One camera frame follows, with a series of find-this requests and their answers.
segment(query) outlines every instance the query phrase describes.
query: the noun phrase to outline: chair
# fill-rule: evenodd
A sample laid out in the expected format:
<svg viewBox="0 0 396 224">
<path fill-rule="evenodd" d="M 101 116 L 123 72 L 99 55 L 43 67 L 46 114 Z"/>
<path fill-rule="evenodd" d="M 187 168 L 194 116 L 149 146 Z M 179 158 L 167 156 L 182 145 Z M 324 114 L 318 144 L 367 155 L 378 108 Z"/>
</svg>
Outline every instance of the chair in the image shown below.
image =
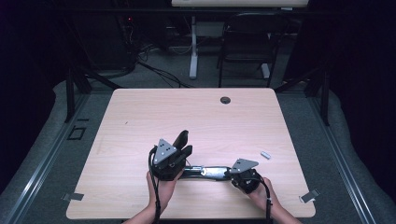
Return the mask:
<svg viewBox="0 0 396 224">
<path fill-rule="evenodd" d="M 219 87 L 223 80 L 223 63 L 271 64 L 266 87 L 270 87 L 279 42 L 288 30 L 289 21 L 279 14 L 239 13 L 224 23 L 220 49 Z"/>
</svg>

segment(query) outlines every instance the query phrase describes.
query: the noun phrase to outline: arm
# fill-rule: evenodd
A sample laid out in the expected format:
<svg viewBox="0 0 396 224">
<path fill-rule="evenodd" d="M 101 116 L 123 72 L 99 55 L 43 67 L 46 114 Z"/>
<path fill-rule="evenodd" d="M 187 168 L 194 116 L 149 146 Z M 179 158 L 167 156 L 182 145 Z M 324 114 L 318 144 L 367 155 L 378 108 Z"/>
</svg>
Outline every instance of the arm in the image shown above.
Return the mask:
<svg viewBox="0 0 396 224">
<path fill-rule="evenodd" d="M 288 224 L 297 224 L 301 223 L 297 218 L 295 218 L 290 212 L 288 212 L 279 202 L 279 199 L 276 197 L 271 181 L 268 178 L 263 178 L 264 183 L 268 186 L 270 190 L 270 196 L 272 199 L 271 206 L 271 217 L 279 224 L 288 223 Z M 266 210 L 267 203 L 267 195 L 265 193 L 265 187 L 263 184 L 260 184 L 256 190 L 249 193 L 248 197 L 263 211 Z"/>
<path fill-rule="evenodd" d="M 161 202 L 161 214 L 163 210 L 165 210 L 166 206 L 168 205 L 169 201 L 172 198 L 173 192 L 175 190 L 176 182 L 180 178 L 183 171 L 181 171 L 177 177 L 173 181 L 160 181 L 158 187 L 158 194 L 160 196 Z M 152 185 L 151 176 L 149 172 L 146 174 L 146 179 L 148 181 L 148 194 L 149 200 L 148 205 L 134 217 L 130 218 L 129 220 L 125 221 L 125 224 L 151 224 L 154 221 L 155 217 L 155 192 L 154 187 Z"/>
</svg>

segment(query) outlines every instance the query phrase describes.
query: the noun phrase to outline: table top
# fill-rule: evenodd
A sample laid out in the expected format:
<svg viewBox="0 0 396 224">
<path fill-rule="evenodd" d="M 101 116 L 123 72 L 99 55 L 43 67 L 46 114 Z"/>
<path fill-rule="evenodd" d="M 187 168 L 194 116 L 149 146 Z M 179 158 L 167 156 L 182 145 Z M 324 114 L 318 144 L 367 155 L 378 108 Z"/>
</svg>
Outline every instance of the table top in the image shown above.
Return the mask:
<svg viewBox="0 0 396 224">
<path fill-rule="evenodd" d="M 231 102 L 223 104 L 221 97 Z M 276 95 L 271 89 L 120 89 L 113 93 L 66 215 L 129 218 L 149 201 L 149 151 L 159 139 L 189 131 L 191 165 L 233 166 L 239 158 L 269 177 L 282 205 L 296 217 L 312 217 L 309 190 Z M 269 153 L 265 159 L 261 151 Z M 179 180 L 161 218 L 262 218 L 231 182 Z"/>
<path fill-rule="evenodd" d="M 172 0 L 173 7 L 306 7 L 308 0 Z"/>
</svg>

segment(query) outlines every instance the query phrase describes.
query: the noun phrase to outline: round black hole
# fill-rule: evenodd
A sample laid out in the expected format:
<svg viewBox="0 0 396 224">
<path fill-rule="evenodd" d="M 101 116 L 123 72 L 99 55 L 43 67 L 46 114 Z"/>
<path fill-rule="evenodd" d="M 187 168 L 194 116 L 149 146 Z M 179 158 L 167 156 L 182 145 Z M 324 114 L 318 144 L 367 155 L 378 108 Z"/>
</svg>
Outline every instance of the round black hole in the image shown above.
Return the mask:
<svg viewBox="0 0 396 224">
<path fill-rule="evenodd" d="M 229 104 L 231 102 L 231 99 L 230 99 L 230 97 L 223 96 L 223 97 L 220 98 L 220 101 L 221 101 L 222 104 L 227 105 L 227 104 Z"/>
</svg>

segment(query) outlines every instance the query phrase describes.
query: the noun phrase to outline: desk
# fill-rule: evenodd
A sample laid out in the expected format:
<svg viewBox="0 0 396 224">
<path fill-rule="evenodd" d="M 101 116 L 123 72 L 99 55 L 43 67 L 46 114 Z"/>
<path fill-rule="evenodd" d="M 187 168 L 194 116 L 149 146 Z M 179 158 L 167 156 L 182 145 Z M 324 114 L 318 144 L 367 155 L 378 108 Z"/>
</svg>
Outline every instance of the desk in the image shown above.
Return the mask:
<svg viewBox="0 0 396 224">
<path fill-rule="evenodd" d="M 308 0 L 172 0 L 172 7 L 306 7 Z M 196 21 L 191 18 L 191 63 L 190 78 L 197 78 L 198 53 L 196 41 Z M 262 66 L 264 77 L 269 76 L 268 65 Z"/>
<path fill-rule="evenodd" d="M 227 96 L 227 105 L 220 98 Z M 188 130 L 191 165 L 257 161 L 280 202 L 296 217 L 312 217 L 312 202 L 288 128 L 271 89 L 119 89 L 114 91 L 66 215 L 129 218 L 147 205 L 149 151 Z M 271 160 L 261 156 L 266 151 Z M 230 182 L 180 180 L 161 218 L 263 218 Z"/>
</svg>

